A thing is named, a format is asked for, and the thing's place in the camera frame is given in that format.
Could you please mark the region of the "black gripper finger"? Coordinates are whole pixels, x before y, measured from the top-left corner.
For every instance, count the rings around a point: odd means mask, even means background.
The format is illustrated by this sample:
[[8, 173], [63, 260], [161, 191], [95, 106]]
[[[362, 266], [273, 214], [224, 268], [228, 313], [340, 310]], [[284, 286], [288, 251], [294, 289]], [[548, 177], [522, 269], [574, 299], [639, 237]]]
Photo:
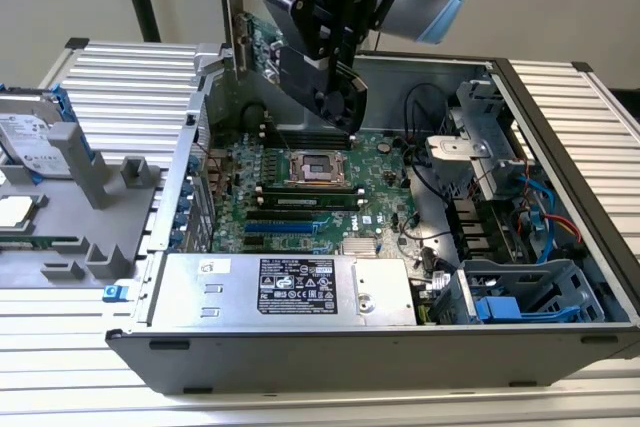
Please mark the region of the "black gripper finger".
[[344, 78], [338, 73], [339, 56], [351, 23], [349, 10], [354, 0], [313, 0], [313, 22], [318, 30], [320, 104], [323, 113], [344, 113], [346, 100], [341, 91]]
[[263, 0], [289, 47], [306, 57], [321, 56], [316, 0]]

